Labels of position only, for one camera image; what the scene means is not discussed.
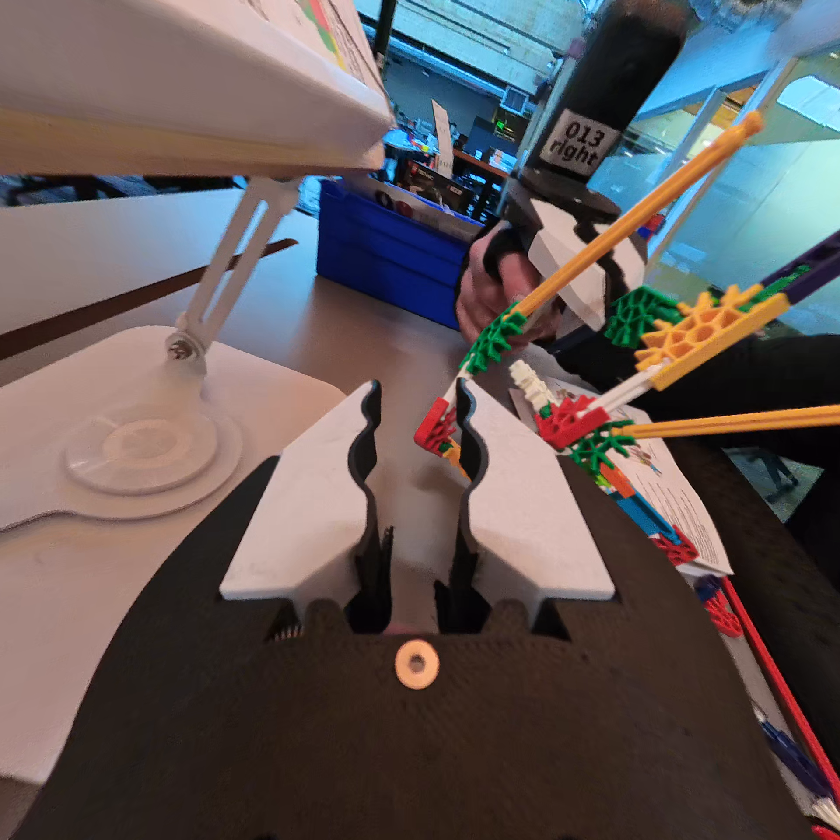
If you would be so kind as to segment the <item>person's right hand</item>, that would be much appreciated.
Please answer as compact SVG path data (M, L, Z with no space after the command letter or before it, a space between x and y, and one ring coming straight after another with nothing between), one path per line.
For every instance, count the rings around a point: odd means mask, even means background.
M505 220L485 226L463 260L455 294L455 318L467 344L540 282L519 230Z

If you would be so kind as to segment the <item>illustrated toy leaflet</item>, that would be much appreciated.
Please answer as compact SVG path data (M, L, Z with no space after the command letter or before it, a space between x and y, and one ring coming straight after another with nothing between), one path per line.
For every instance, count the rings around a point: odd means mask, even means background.
M546 377L542 381L551 391L554 401L558 403L566 396L596 396L579 385L556 378ZM510 396L520 419L536 431L532 406L526 394L513 384ZM632 419L639 424L650 422L649 415L629 405L619 406L611 413L611 418L614 421ZM628 456L611 450L608 457L633 487L641 492L669 524L677 526L698 551L695 560L682 565L683 574L732 575L729 557L711 515L680 471L665 441L660 438L646 438L627 446L626 450Z

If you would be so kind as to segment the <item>printed instruction sheet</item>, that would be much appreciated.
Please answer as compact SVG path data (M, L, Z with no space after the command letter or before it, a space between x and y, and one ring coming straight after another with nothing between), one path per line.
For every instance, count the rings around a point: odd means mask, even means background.
M270 25L387 98L381 72L351 2L244 1L244 4Z

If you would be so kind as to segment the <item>colourful construction toy model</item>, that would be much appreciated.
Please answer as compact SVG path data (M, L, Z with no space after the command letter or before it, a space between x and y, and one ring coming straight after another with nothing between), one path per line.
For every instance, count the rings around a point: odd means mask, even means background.
M525 334L530 329L530 321L538 321L564 289L583 277L598 259L624 244L649 214L664 208L702 176L724 164L748 138L761 132L763 125L759 111L749 112L739 124L726 129L696 158L679 168L590 244L584 245L580 253L543 278L527 296L516 299L488 322L476 335L447 393L437 398L421 422L414 435L415 443L433 454L449 457L449 452L455 450L451 434L457 384L500 362L502 355L511 350L509 339ZM837 257L838 247L830 238L789 264L788 274L772 276L766 286L759 283L746 290L732 286L719 297L705 291L691 305L671 301L650 287L629 291L606 306L604 335L611 345L634 351L636 374L588 403L570 399L560 404L553 403L538 388L532 374L527 374L527 384L520 387L531 389L532 412L539 435L558 451L574 455L596 476L609 469L616 471L607 456L609 450L621 450L621 444L631 444L637 438L837 426L838 403L685 418L655 423L645 432L640 426L622 430L618 421L609 417L617 406L649 391L665 391L760 331L790 309L794 298L803 299L807 292L819 288L823 280L834 279Z

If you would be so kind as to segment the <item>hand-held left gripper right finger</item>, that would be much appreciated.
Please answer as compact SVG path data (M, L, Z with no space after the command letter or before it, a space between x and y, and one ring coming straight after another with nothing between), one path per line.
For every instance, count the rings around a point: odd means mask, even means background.
M535 627L546 602L613 601L616 586L555 450L466 379L456 418L469 485L448 579L435 582L438 631L476 634L501 602L520 604Z

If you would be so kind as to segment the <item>black toy set box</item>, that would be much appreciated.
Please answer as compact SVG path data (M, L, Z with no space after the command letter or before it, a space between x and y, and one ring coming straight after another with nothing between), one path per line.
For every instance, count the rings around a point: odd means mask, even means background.
M468 186L430 169L419 161L404 159L396 167L396 185L430 203L469 215L476 195Z

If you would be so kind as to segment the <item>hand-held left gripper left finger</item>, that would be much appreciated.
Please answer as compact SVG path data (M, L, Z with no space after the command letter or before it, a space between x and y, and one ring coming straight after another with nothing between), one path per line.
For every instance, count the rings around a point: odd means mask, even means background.
M228 602L280 599L303 618L331 600L357 634L392 618L393 530L381 537L366 480L382 386L366 381L281 452L220 584Z

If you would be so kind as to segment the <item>blue rod cross assembly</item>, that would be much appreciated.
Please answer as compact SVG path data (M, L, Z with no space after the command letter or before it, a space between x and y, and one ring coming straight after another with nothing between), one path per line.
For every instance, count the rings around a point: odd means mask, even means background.
M722 589L721 580L722 577L706 574L697 578L692 587L698 596L698 591L707 587L712 590ZM801 747L786 730L776 727L755 699L751 698L750 702L764 740L775 758L793 774L812 798L815 796L833 798L824 773L816 766L807 747Z

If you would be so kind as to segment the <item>black metal pole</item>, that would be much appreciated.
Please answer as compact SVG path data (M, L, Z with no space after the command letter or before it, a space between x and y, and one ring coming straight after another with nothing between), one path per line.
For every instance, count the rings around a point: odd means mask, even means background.
M393 20L397 3L398 1L396 0L381 1L380 12L374 30L372 47L375 64L379 71L383 71L385 67L385 59L392 35Z

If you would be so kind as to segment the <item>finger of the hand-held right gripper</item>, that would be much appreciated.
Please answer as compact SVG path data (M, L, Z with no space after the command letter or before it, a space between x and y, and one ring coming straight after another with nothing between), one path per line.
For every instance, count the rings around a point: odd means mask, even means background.
M618 266L625 284L643 284L647 268L647 242L632 233L618 245Z
M572 215L542 200L531 200L531 206L539 230L529 247L528 258L546 281L582 251L585 243L575 232L577 223ZM592 330L602 329L606 321L606 271L595 262L556 297L572 312L572 326L584 324Z

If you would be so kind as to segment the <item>white book stand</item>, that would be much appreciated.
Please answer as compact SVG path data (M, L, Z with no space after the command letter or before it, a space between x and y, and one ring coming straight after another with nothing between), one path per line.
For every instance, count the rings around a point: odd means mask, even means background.
M265 223L304 175L383 162L387 98L244 2L2 2L2 173L250 175ZM166 557L344 399L173 328L117 332L2 386L2 778L42 786Z

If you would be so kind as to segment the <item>person's right forearm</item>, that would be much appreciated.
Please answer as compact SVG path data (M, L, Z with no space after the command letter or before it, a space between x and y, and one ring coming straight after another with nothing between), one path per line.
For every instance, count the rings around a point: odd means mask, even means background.
M556 342L549 352L561 368L599 392L613 389L635 372L632 352L601 334L568 347ZM656 422L838 403L835 334L743 339L662 392L652 390L633 402ZM838 470L837 426L723 434L712 440L723 448L762 447L809 466Z

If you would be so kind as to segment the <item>white printed booklet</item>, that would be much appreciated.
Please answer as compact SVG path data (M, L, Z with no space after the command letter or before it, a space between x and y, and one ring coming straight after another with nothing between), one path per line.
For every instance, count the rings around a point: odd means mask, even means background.
M349 175L343 179L344 188L358 196L420 223L440 234L471 242L482 229L480 223L460 215L444 205L436 205L426 198L399 186L380 182L370 175Z

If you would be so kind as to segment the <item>blue plastic box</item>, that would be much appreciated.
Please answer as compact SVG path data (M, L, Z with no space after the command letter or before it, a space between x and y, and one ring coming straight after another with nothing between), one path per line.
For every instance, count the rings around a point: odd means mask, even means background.
M451 329L459 327L456 285L472 241L349 192L343 178L320 182L318 274Z

